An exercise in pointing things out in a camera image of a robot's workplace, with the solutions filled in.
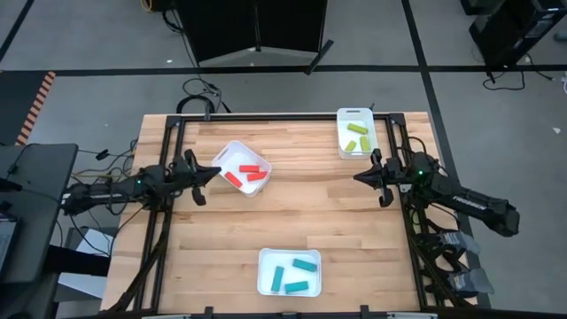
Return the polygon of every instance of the gray floor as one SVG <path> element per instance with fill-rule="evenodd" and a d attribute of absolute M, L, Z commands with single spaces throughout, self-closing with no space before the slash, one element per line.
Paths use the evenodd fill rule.
<path fill-rule="evenodd" d="M 35 0 L 0 69 L 189 65 L 180 37 L 165 28 L 159 15 L 145 13 L 137 1 L 61 3 Z M 473 18 L 464 15 L 458 0 L 412 0 L 411 4 L 429 65 L 481 64 L 468 36 Z M 0 38 L 7 34 L 4 24 L 10 26 L 9 21 L 15 20 L 6 12 L 12 10 L 17 16 L 21 6 L 22 0 L 0 4 Z M 555 30 L 561 29 L 567 30 L 567 19 Z M 532 50 L 538 64 L 567 63 L 567 44 L 551 39 L 555 30 Z M 416 65 L 408 26 L 396 0 L 331 0 L 325 38 L 336 44 L 323 64 Z M 250 52 L 210 61 L 210 65 L 304 65 L 308 60 Z M 526 73 L 525 90 L 492 92 L 481 86 L 484 74 L 431 77 L 462 182 L 509 198 L 522 215 L 520 235 L 513 238 L 499 237 L 473 222 L 475 237 L 483 246 L 481 263 L 496 290 L 491 296 L 493 307 L 567 313 L 560 297 L 567 284 L 563 271 L 567 203 L 561 193 L 567 178 L 561 162 L 567 154 L 567 95 L 561 83 Z M 124 151 L 137 136 L 145 113 L 174 111 L 183 97 L 181 85 L 188 78 L 58 77 L 30 142 L 72 142 L 87 150 Z M 377 111 L 429 111 L 420 74 L 216 74 L 204 78 L 222 88 L 223 99 L 235 112 L 335 111 L 372 103 Z M 518 84 L 519 74 L 507 74 L 498 82 Z M 202 105 L 187 107 L 198 112 Z M 553 128 L 563 131 L 556 134 Z M 75 170 L 105 164 L 82 154 Z M 104 210 L 94 214 L 104 227 L 118 223 Z M 60 220 L 64 228 L 69 227 L 67 218 Z M 96 227 L 87 215 L 77 221 Z M 58 316 L 86 315 L 96 307 L 96 303 L 70 305 Z"/>

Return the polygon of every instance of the black stand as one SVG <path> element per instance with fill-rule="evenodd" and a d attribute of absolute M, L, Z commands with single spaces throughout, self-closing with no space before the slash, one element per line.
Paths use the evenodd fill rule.
<path fill-rule="evenodd" d="M 307 69 L 311 73 L 332 44 L 328 41 L 322 47 L 327 0 L 240 0 L 237 5 L 175 0 L 175 4 L 196 67 L 252 47 L 262 52 L 264 46 L 318 53 Z"/>
<path fill-rule="evenodd" d="M 311 75 L 311 73 L 317 68 L 319 63 L 321 62 L 322 58 L 329 52 L 330 47 L 333 46 L 335 42 L 332 40 L 327 40 L 325 45 L 323 45 L 322 49 L 319 51 L 317 56 L 313 59 L 313 62 L 309 65 L 309 68 L 305 71 L 305 74 Z"/>

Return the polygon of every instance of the wooden table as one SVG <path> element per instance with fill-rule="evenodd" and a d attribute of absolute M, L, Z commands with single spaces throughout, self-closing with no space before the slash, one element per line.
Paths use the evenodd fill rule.
<path fill-rule="evenodd" d="M 405 115 L 409 135 L 424 140 L 428 153 L 438 158 L 428 114 Z M 165 120 L 166 115 L 144 117 L 134 171 L 159 162 Z M 376 124 L 384 158 L 390 157 L 385 125 Z M 355 312 L 363 304 L 370 311 L 419 309 L 400 202 L 395 199 L 391 206 L 380 208 L 379 191 L 353 180 L 353 175 L 370 168 L 370 161 L 341 160 L 336 134 L 334 121 L 186 126 L 183 149 L 191 148 L 200 164 L 210 165 L 228 142 L 239 140 L 269 161 L 273 174 L 254 198 L 244 197 L 217 176 L 204 188 L 206 206 L 196 206 L 190 192 L 175 201 L 161 314 L 203 313 L 205 306 L 213 306 L 215 313 Z M 412 148 L 421 146 L 412 141 Z M 122 222 L 138 207 L 129 206 Z M 427 214 L 442 227 L 455 227 L 451 216 L 435 208 Z M 148 215 L 140 213 L 116 239 L 102 309 L 116 302 L 139 269 Z M 256 276 L 258 254 L 264 247 L 318 250 L 321 295 L 260 295 Z M 151 274 L 146 307 L 152 279 Z"/>

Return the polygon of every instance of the black cable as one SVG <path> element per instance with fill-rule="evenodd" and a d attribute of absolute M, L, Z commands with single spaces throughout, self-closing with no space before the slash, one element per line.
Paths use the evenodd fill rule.
<path fill-rule="evenodd" d="M 182 29 L 180 27 L 181 24 L 179 24 L 179 21 L 177 22 L 177 25 L 175 25 L 174 23 L 169 21 L 169 19 L 167 18 L 167 12 L 168 11 L 174 12 L 174 9 L 164 10 L 163 12 L 161 12 L 161 18 L 166 23 L 166 26 L 167 26 L 168 29 L 170 29 L 171 31 L 173 31 L 175 33 L 181 33 L 182 32 Z"/>
<path fill-rule="evenodd" d="M 134 217 L 136 217 L 136 215 L 138 215 L 138 213 L 140 213 L 142 211 L 142 209 L 144 209 L 144 207 L 140 207 L 140 209 L 138 209 L 134 214 L 132 214 L 130 216 L 130 218 L 128 218 L 123 224 L 121 224 L 121 226 L 118 228 L 118 230 L 116 230 L 116 235 L 114 235 L 113 241 L 110 245 L 110 251 L 109 253 L 112 254 L 113 253 L 113 249 L 114 249 L 114 240 L 116 239 L 116 237 L 118 236 L 118 233 L 120 233 L 120 231 L 122 230 L 122 228 L 124 228 L 124 226 L 126 226 L 127 223 L 129 223 Z"/>
<path fill-rule="evenodd" d="M 78 152 L 84 152 L 84 153 L 89 153 L 89 154 L 95 154 L 98 155 L 101 152 L 93 152 L 93 151 L 87 151 L 87 150 L 79 150 Z M 107 153 L 106 156 L 110 156 L 110 157 L 127 157 L 126 155 L 116 155 L 116 154 L 111 154 L 111 153 Z"/>
<path fill-rule="evenodd" d="M 58 220 L 55 220 L 55 223 L 57 224 L 57 227 L 59 227 L 59 235 L 60 235 L 60 243 L 59 243 L 59 247 L 63 248 L 63 228 L 61 227 L 61 224 L 59 223 Z"/>
<path fill-rule="evenodd" d="M 21 149 L 16 160 L 14 160 L 12 162 L 12 164 L 10 165 L 10 167 L 8 167 L 8 170 L 6 171 L 6 177 L 4 179 L 8 179 L 8 177 L 10 177 L 10 175 L 15 174 L 18 171 L 18 165 L 17 164 L 18 164 L 19 159 L 24 154 L 24 152 L 29 147 L 31 147 L 32 145 L 37 145 L 37 144 L 36 143 L 27 144 L 26 146 L 24 146 L 24 148 Z"/>
<path fill-rule="evenodd" d="M 116 163 L 120 158 L 122 158 L 122 157 L 126 157 L 126 158 L 127 158 L 127 157 L 128 157 L 128 156 L 125 156 L 125 155 L 128 154 L 129 152 L 132 152 L 131 146 L 132 146 L 132 143 L 134 143 L 135 141 L 136 141 L 136 144 L 137 144 L 137 138 L 134 139 L 134 140 L 132 140 L 132 141 L 130 142 L 130 148 L 128 148 L 126 151 L 122 152 L 121 154 L 116 155 L 116 158 L 113 159 L 113 161 L 112 161 L 106 168 L 101 168 L 101 169 L 95 169 L 95 168 L 83 169 L 82 171 L 76 172 L 76 173 L 74 173 L 74 174 L 75 174 L 75 175 L 80 175 L 80 174 L 87 173 L 87 172 L 98 172 L 98 173 L 103 172 L 103 173 L 104 173 L 104 172 L 108 171 L 109 169 L 111 169 L 111 168 L 113 167 L 114 163 Z"/>
<path fill-rule="evenodd" d="M 457 217 L 456 214 L 453 214 L 451 212 L 449 212 L 448 210 L 446 210 L 445 208 L 439 206 L 439 205 L 435 205 L 435 204 L 431 204 L 431 206 L 437 208 L 438 210 L 440 210 L 441 212 L 445 213 L 445 214 L 450 214 L 451 217 L 454 218 L 454 220 L 457 222 L 457 225 L 461 224 L 461 222 L 459 222 L 459 218 Z"/>
<path fill-rule="evenodd" d="M 110 194 L 109 194 L 109 196 L 108 196 L 108 203 L 106 203 L 105 207 L 106 207 L 106 210 L 107 210 L 110 214 L 112 214 L 112 215 L 114 215 L 114 216 L 120 216 L 120 215 L 124 212 L 124 209 L 126 209 L 126 206 L 128 205 L 128 203 L 124 203 L 124 206 L 122 206 L 122 208 L 121 208 L 118 212 L 114 212 L 114 210 L 113 210 L 113 205 L 114 205 L 114 203 L 113 203 L 113 197 L 114 197 L 114 194 L 120 194 L 121 196 L 124 196 L 125 198 L 128 198 L 128 194 L 127 194 L 125 191 L 114 192 L 114 189 L 112 188 L 112 185 L 111 185 Z"/>
<path fill-rule="evenodd" d="M 30 194 L 34 194 L 34 195 L 37 195 L 37 196 L 41 196 L 43 198 L 50 199 L 50 200 L 54 201 L 58 206 L 61 204 L 60 200 L 54 198 L 51 195 L 42 193 L 40 191 L 34 191 L 34 190 L 28 190 L 28 189 L 22 189 L 21 191 L 28 192 Z M 63 247 L 63 228 L 61 228 L 61 224 L 59 223 L 58 220 L 55 220 L 55 223 L 59 227 L 59 234 L 61 235 L 61 238 L 60 238 L 61 243 L 59 244 L 59 247 Z"/>
<path fill-rule="evenodd" d="M 108 237 L 105 235 L 105 233 L 103 232 L 103 227 L 100 226 L 100 223 L 97 221 L 97 219 L 95 218 L 95 216 L 92 214 L 92 212 L 89 210 L 87 210 L 87 213 L 89 213 L 90 218 L 92 218 L 93 221 L 95 221 L 95 223 L 98 226 L 98 231 L 100 231 L 101 234 L 103 234 L 103 236 L 105 237 L 106 241 L 108 242 L 108 244 L 106 245 L 109 249 L 110 252 L 110 239 L 108 239 Z"/>
<path fill-rule="evenodd" d="M 101 251 L 98 248 L 95 248 L 95 246 L 93 246 L 89 240 L 87 240 L 87 238 L 82 234 L 81 230 L 79 229 L 79 227 L 77 227 L 77 224 L 74 222 L 74 218 L 72 215 L 69 215 L 69 218 L 71 219 L 71 222 L 73 223 L 74 228 L 77 230 L 77 232 L 79 233 L 79 235 L 81 235 L 82 239 L 85 241 L 85 243 L 87 243 L 87 245 L 90 246 L 90 248 L 96 250 L 97 252 L 103 253 L 104 255 L 110 257 L 109 253 L 105 253 L 104 251 Z"/>
<path fill-rule="evenodd" d="M 504 74 L 506 74 L 506 72 L 502 72 L 500 75 L 494 76 L 494 79 L 495 79 L 495 80 L 500 79 Z M 522 90 L 522 89 L 525 89 L 524 71 L 520 71 L 520 74 L 522 75 L 522 86 L 519 87 L 519 88 L 506 88 L 506 87 L 503 87 L 503 88 L 489 88 L 488 86 L 486 86 L 486 84 L 487 84 L 488 82 L 491 82 L 492 79 L 487 79 L 487 80 L 485 80 L 484 82 L 482 82 L 482 86 L 483 86 L 485 89 L 488 89 L 488 90 L 491 90 L 491 91 L 495 91 L 495 90 L 520 91 L 520 90 Z"/>
<path fill-rule="evenodd" d="M 175 10 L 172 10 L 175 22 L 177 23 L 178 26 L 181 26 L 181 22 L 179 22 L 179 19 L 177 18 L 177 13 L 175 12 Z M 187 42 L 185 41 L 185 34 L 183 32 L 181 32 L 181 38 L 183 40 L 183 47 L 185 48 L 185 53 L 187 53 L 187 57 L 189 58 L 189 61 L 191 62 L 191 65 L 193 66 L 193 68 L 198 68 L 197 67 L 197 63 L 193 60 L 193 57 L 191 56 L 189 47 L 187 45 Z M 191 81 L 196 81 L 199 80 L 201 81 L 201 83 L 203 83 L 203 86 L 205 86 L 205 91 L 204 92 L 200 92 L 198 94 L 191 94 L 189 93 L 186 89 L 185 89 L 185 85 Z M 226 110 L 227 113 L 232 113 L 229 109 L 229 107 L 222 102 L 222 91 L 221 89 L 215 87 L 212 83 L 209 83 L 205 80 L 203 80 L 203 78 L 201 77 L 200 72 L 197 72 L 197 78 L 194 79 L 189 79 L 186 82 L 183 83 L 183 91 L 190 97 L 194 97 L 194 98 L 198 98 L 198 97 L 202 97 L 200 99 L 207 99 L 211 102 L 211 104 L 213 103 L 213 101 L 210 100 L 210 98 L 208 97 L 203 97 L 203 94 L 206 94 L 207 92 L 210 94 L 215 95 L 216 97 L 219 98 L 216 108 L 214 108 L 214 112 L 217 113 L 221 107 L 221 105 L 224 107 L 224 109 Z"/>
<path fill-rule="evenodd" d="M 526 53 L 525 56 L 530 59 L 530 64 L 531 64 L 532 66 L 535 66 L 535 63 L 533 62 L 533 58 L 532 58 L 532 56 L 530 55 L 530 53 Z M 545 74 L 543 74 L 543 73 L 540 72 L 540 71 L 535 71 L 535 73 L 539 74 L 541 77 L 543 77 L 544 79 L 546 79 L 546 80 L 548 80 L 548 81 L 553 81 L 553 80 L 554 80 L 554 77 L 553 77 L 553 76 L 545 75 Z"/>
<path fill-rule="evenodd" d="M 410 136 L 410 137 L 408 137 L 408 139 L 413 139 L 413 140 L 419 142 L 419 143 L 422 145 L 422 147 L 423 147 L 423 152 L 424 152 L 425 154 L 427 154 L 427 148 L 425 147 L 425 143 L 424 143 L 420 138 L 417 138 L 417 137 L 415 137 L 415 136 Z"/>
<path fill-rule="evenodd" d="M 130 142 L 130 155 L 128 155 L 128 157 L 124 160 L 124 162 L 122 163 L 122 174 L 124 174 L 124 177 L 128 178 L 130 176 L 130 171 L 132 170 L 132 167 L 134 166 L 134 152 L 136 150 L 136 147 L 138 145 L 138 140 L 132 140 Z M 132 163 L 130 163 L 130 167 L 126 168 L 126 163 L 128 163 L 129 160 L 132 160 Z"/>
<path fill-rule="evenodd" d="M 34 190 L 29 190 L 29 189 L 22 189 L 21 191 L 28 192 L 28 193 L 30 193 L 30 194 L 34 194 L 34 195 L 37 195 L 37 196 L 41 196 L 41 197 L 43 197 L 43 198 L 51 199 L 51 200 L 53 200 L 55 203 L 57 203 L 57 205 L 60 205 L 60 204 L 61 204 L 61 201 L 60 201 L 60 200 L 54 198 L 54 197 L 51 196 L 51 195 L 42 193 L 42 192 L 40 192 L 40 191 L 34 191 Z"/>

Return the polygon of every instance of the power cable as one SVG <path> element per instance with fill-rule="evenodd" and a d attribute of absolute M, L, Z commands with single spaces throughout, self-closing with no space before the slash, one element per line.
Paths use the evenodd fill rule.
<path fill-rule="evenodd" d="M 413 140 L 419 142 L 419 143 L 422 145 L 422 147 L 423 147 L 423 152 L 424 152 L 425 154 L 427 154 L 427 147 L 425 147 L 425 143 L 424 143 L 420 138 L 417 138 L 417 137 L 415 137 L 415 136 L 410 136 L 410 137 L 408 137 L 408 139 L 413 139 Z"/>
<path fill-rule="evenodd" d="M 60 238 L 59 247 L 63 248 L 63 228 L 61 227 L 61 224 L 59 223 L 58 220 L 55 220 L 55 223 L 57 224 L 57 227 L 59 227 L 59 238 Z"/>
<path fill-rule="evenodd" d="M 535 64 L 534 64 L 534 62 L 533 62 L 533 58 L 532 58 L 532 56 L 530 55 L 530 53 L 526 53 L 525 56 L 528 57 L 528 59 L 530 60 L 530 64 L 535 67 Z M 545 75 L 545 74 L 543 74 L 543 73 L 540 72 L 540 71 L 536 71 L 535 73 L 536 73 L 536 74 L 539 74 L 542 78 L 544 78 L 544 79 L 546 79 L 546 80 L 548 80 L 548 81 L 555 81 L 555 78 L 554 78 L 553 76 Z"/>
<path fill-rule="evenodd" d="M 445 214 L 451 215 L 451 217 L 453 217 L 454 220 L 457 222 L 457 225 L 458 225 L 459 223 L 461 223 L 461 222 L 459 222 L 459 219 L 457 218 L 457 215 L 456 215 L 456 214 L 453 214 L 453 213 L 451 213 L 450 211 L 446 210 L 445 208 L 443 208 L 443 207 L 441 207 L 441 206 L 439 206 L 439 205 L 436 205 L 436 204 L 431 204 L 431 206 L 437 208 L 438 210 L 440 210 L 441 212 L 443 212 L 443 213 L 445 213 Z"/>
<path fill-rule="evenodd" d="M 84 152 L 84 153 L 88 153 L 88 154 L 101 154 L 102 152 L 93 152 L 93 151 L 87 151 L 87 150 L 79 150 L 78 152 Z M 106 153 L 105 156 L 110 156 L 110 157 L 127 157 L 126 155 L 116 155 L 116 154 L 111 154 L 111 153 Z"/>
<path fill-rule="evenodd" d="M 116 230 L 116 235 L 114 235 L 113 241 L 111 242 L 110 245 L 110 251 L 109 253 L 112 254 L 113 253 L 113 249 L 114 249 L 114 240 L 116 239 L 116 237 L 118 236 L 118 233 L 120 233 L 120 231 L 124 228 L 124 226 L 126 226 L 126 224 L 128 224 L 132 219 L 134 219 L 134 217 L 136 217 L 136 215 L 138 215 L 138 213 L 140 213 L 142 211 L 142 209 L 144 209 L 144 207 L 140 207 L 140 209 L 138 209 L 134 214 L 132 214 L 130 216 L 130 218 L 128 218 L 123 224 L 121 224 L 121 226 L 118 228 L 118 230 Z"/>
<path fill-rule="evenodd" d="M 506 74 L 506 72 L 502 72 L 500 75 L 498 76 L 494 76 L 494 80 L 498 80 L 500 79 L 504 74 Z M 525 89 L 525 77 L 524 77 L 524 71 L 520 71 L 520 74 L 522 75 L 522 85 L 518 88 L 509 88 L 509 87 L 500 87 L 500 88 L 489 88 L 488 86 L 486 86 L 486 84 L 488 82 L 491 82 L 493 79 L 487 79 L 484 82 L 482 82 L 482 86 L 485 89 L 491 90 L 491 91 L 496 91 L 496 90 L 511 90 L 511 91 L 520 91 Z"/>
<path fill-rule="evenodd" d="M 95 216 L 92 214 L 92 212 L 89 210 L 87 210 L 87 213 L 89 213 L 90 218 L 92 218 L 92 220 L 95 222 L 95 224 L 98 226 L 98 231 L 105 237 L 106 241 L 108 242 L 107 247 L 108 247 L 108 251 L 110 252 L 110 239 L 108 239 L 108 237 L 105 235 L 105 233 L 103 232 L 103 228 L 102 226 L 100 226 L 100 223 L 97 221 L 97 219 L 95 218 Z"/>
<path fill-rule="evenodd" d="M 85 241 L 85 243 L 87 243 L 87 245 L 90 246 L 90 248 L 92 248 L 92 249 L 96 250 L 97 252 L 102 253 L 102 254 L 104 254 L 104 255 L 106 255 L 106 256 L 108 256 L 108 257 L 110 258 L 110 254 L 109 254 L 109 253 L 106 253 L 105 251 L 102 251 L 102 250 L 96 248 L 95 246 L 93 246 L 93 245 L 90 243 L 89 240 L 87 240 L 87 238 L 82 234 L 82 232 L 81 232 L 81 230 L 79 229 L 79 227 L 77 227 L 77 224 L 74 222 L 74 218 L 73 218 L 72 215 L 69 215 L 69 218 L 71 219 L 71 222 L 73 223 L 74 228 L 77 230 L 77 232 L 79 233 L 79 235 L 81 235 L 81 237 L 82 237 L 82 239 Z"/>
<path fill-rule="evenodd" d="M 27 144 L 26 146 L 24 146 L 21 151 L 19 151 L 18 157 L 16 157 L 16 159 L 12 162 L 12 164 L 10 165 L 10 167 L 8 167 L 8 170 L 6 171 L 6 177 L 4 179 L 8 179 L 10 177 L 10 175 L 16 174 L 16 172 L 18 172 L 18 162 L 19 159 L 21 158 L 21 156 L 24 154 L 24 152 L 26 152 L 26 150 L 34 145 L 37 145 L 36 143 L 31 143 L 31 144 Z"/>
<path fill-rule="evenodd" d="M 175 23 L 177 23 L 178 26 L 181 26 L 181 22 L 179 21 L 179 19 L 177 17 L 177 13 L 175 12 L 175 10 L 172 10 L 172 13 L 173 13 L 173 16 L 174 16 L 174 19 L 175 19 Z M 191 56 L 189 46 L 187 45 L 187 42 L 185 41 L 185 34 L 183 32 L 181 32 L 181 37 L 182 37 L 182 40 L 183 40 L 183 47 L 185 48 L 185 53 L 187 54 L 187 57 L 189 58 L 191 66 L 193 66 L 193 68 L 198 69 L 197 63 L 193 60 L 193 57 Z M 185 86 L 188 83 L 193 82 L 193 81 L 200 81 L 203 84 L 204 89 L 203 89 L 202 92 L 199 92 L 197 94 L 189 93 L 189 91 L 185 88 Z M 182 99 L 179 102 L 179 104 L 177 105 L 177 108 L 176 108 L 177 113 L 182 113 L 183 107 L 189 101 L 194 100 L 194 99 L 201 100 L 201 101 L 205 102 L 205 105 L 206 105 L 205 106 L 205 118 L 206 118 L 207 121 L 210 120 L 209 114 L 210 113 L 218 113 L 221 105 L 224 107 L 224 110 L 227 113 L 232 113 L 230 111 L 229 107 L 222 101 L 222 90 L 217 88 L 216 86 L 214 86 L 214 84 L 203 80 L 200 72 L 197 72 L 197 78 L 193 78 L 193 79 L 189 79 L 189 80 L 185 81 L 182 85 L 182 89 L 185 92 L 185 94 L 187 94 L 188 96 L 186 98 Z M 212 94 L 213 96 L 218 98 L 216 106 L 214 106 L 214 103 L 210 98 L 204 97 L 205 94 Z"/>

